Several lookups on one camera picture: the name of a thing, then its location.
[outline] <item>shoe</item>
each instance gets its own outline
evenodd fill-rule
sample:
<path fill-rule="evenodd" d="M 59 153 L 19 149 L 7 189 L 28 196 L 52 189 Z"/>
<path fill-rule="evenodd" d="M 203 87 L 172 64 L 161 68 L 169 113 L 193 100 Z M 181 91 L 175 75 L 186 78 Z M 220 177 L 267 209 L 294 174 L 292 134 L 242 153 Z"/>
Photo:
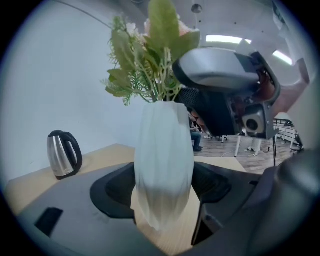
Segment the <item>shoe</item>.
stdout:
<path fill-rule="evenodd" d="M 193 147 L 194 152 L 200 152 L 201 150 L 202 150 L 202 148 L 200 148 L 200 147 Z"/>

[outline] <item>kettle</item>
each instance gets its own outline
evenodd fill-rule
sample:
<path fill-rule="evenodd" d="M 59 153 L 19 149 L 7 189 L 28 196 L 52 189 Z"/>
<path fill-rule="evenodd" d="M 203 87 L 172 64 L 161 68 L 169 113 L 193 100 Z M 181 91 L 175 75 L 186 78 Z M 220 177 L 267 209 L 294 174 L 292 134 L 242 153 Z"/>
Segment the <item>kettle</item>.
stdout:
<path fill-rule="evenodd" d="M 69 132 L 62 130 L 51 132 L 47 138 L 47 153 L 53 173 L 58 180 L 76 175 L 82 166 L 79 144 Z"/>

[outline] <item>white vase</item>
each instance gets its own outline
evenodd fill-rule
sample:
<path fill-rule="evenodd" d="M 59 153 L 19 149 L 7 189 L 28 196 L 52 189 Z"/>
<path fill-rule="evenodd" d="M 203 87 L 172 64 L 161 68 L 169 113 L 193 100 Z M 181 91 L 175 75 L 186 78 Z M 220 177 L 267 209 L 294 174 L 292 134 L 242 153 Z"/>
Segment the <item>white vase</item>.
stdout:
<path fill-rule="evenodd" d="M 194 151 L 185 105 L 172 101 L 144 107 L 134 155 L 138 201 L 156 230 L 178 220 L 189 200 Z"/>

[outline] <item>black kettle handle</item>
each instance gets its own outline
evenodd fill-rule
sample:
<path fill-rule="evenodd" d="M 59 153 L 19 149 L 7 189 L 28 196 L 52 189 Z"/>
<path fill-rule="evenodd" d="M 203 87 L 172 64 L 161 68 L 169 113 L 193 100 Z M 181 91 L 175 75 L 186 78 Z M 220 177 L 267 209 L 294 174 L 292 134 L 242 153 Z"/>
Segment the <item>black kettle handle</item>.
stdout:
<path fill-rule="evenodd" d="M 74 166 L 74 170 L 79 171 L 82 166 L 83 158 L 82 158 L 82 153 L 81 153 L 81 150 L 80 150 L 80 147 L 79 147 L 77 140 L 69 132 L 62 132 L 59 134 L 59 136 L 63 141 L 68 141 L 71 143 L 73 150 L 75 152 L 75 155 L 76 155 L 76 164 Z"/>

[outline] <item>wooden table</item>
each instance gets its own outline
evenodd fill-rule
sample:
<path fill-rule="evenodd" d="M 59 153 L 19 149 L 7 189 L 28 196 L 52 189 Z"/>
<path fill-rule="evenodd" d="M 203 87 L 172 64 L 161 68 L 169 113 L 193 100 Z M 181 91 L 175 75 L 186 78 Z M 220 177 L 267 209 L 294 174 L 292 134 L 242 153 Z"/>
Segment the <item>wooden table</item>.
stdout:
<path fill-rule="evenodd" d="M 135 149 L 115 144 L 85 154 L 83 164 L 77 175 L 82 175 L 101 168 L 130 163 L 134 161 Z M 234 157 L 201 157 L 195 156 L 196 162 L 245 172 L 245 169 Z M 12 212 L 18 215 L 27 205 L 59 181 L 50 167 L 11 180 L 4 196 Z M 138 229 L 158 248 L 168 255 L 176 255 L 192 248 L 191 239 L 196 227 L 200 202 L 191 188 L 190 197 L 181 217 L 175 225 L 165 231 L 156 231 L 144 219 L 137 198 L 137 191 L 132 192 L 131 208 L 134 209 Z"/>

